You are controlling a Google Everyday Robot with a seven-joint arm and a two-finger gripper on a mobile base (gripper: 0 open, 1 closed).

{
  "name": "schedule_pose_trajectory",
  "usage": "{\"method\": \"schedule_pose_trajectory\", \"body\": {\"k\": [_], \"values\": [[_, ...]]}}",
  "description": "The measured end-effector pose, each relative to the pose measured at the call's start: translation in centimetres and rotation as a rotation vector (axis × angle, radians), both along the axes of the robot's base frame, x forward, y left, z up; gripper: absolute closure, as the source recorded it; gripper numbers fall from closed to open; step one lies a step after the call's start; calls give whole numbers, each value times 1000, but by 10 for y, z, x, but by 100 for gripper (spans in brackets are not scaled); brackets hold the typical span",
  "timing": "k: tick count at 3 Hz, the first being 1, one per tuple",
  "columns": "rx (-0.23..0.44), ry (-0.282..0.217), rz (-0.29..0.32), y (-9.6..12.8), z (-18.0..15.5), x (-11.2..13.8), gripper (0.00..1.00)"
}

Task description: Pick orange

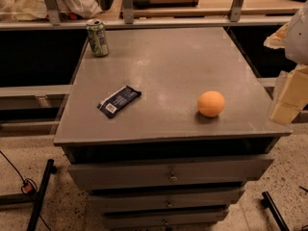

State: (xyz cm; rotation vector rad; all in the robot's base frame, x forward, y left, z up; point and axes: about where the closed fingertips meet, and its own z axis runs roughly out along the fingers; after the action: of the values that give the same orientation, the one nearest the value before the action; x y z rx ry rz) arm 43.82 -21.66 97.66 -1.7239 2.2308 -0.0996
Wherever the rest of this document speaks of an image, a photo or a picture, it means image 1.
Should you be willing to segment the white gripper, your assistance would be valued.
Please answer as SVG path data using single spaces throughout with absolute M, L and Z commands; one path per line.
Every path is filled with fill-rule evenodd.
M 289 24 L 267 37 L 264 45 L 271 49 L 285 47 L 286 58 L 298 64 L 291 72 L 280 72 L 269 109 L 270 121 L 290 124 L 308 104 L 308 1 Z

